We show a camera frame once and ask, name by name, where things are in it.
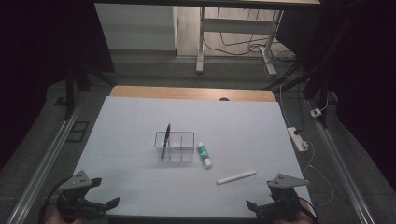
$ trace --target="aluminum rail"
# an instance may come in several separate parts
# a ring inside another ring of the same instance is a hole
[[[17,205],[14,207],[11,216],[8,218],[7,224],[22,224],[26,219],[33,203],[35,202],[35,198],[50,173],[50,169],[52,168],[53,163],[55,163],[64,141],[66,140],[66,137],[87,98],[87,94],[87,92],[82,92],[78,95],[76,109],[71,114],[69,120],[64,121],[62,124],[55,139],[52,141],[49,149],[44,155],[43,160],[38,165],[29,184],[18,200]]]
[[[308,107],[312,110],[314,109],[308,101],[306,101]],[[327,129],[324,129],[318,119],[315,119],[315,125],[317,127],[318,133],[329,152],[330,157],[332,158],[332,163],[334,164],[334,168],[337,171],[341,182],[344,185],[346,193],[350,197],[350,201],[352,202],[356,214],[358,215],[361,223],[364,224],[375,224],[374,218],[371,215],[369,207],[367,206],[366,201],[364,201],[363,196],[361,195],[361,191],[356,186],[353,181],[353,177],[347,169],[347,165],[345,164],[337,146],[332,140],[332,136],[330,135]]]

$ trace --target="wooden edge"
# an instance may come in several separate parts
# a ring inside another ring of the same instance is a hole
[[[116,86],[111,91],[110,96],[191,100],[219,100],[220,98],[227,98],[230,101],[256,102],[276,101],[271,91],[147,86]]]

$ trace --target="chalk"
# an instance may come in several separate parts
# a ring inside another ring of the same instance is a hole
[[[235,180],[238,180],[238,179],[242,179],[242,178],[245,178],[245,177],[248,177],[248,176],[251,176],[251,175],[255,175],[255,174],[257,174],[257,171],[254,170],[254,171],[250,171],[250,172],[247,172],[247,173],[244,173],[244,174],[241,174],[241,175],[230,176],[230,177],[218,180],[218,185],[225,184],[225,183],[228,183],[228,182],[231,182],[231,181],[235,181]]]

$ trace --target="white board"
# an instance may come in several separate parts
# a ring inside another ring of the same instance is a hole
[[[194,132],[213,162],[161,161],[156,132]],[[255,218],[246,200],[272,203],[266,184],[279,173],[303,178],[278,103],[107,97],[76,172],[102,177],[87,199],[120,197],[109,215]],[[217,185],[224,177],[257,174]],[[309,200],[306,187],[296,188]]]

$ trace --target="black pen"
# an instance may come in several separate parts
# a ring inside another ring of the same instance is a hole
[[[161,152],[161,160],[163,160],[163,157],[165,156],[166,144],[168,143],[170,132],[171,132],[171,124],[168,124],[168,127],[166,128],[165,140],[163,140],[163,151]]]

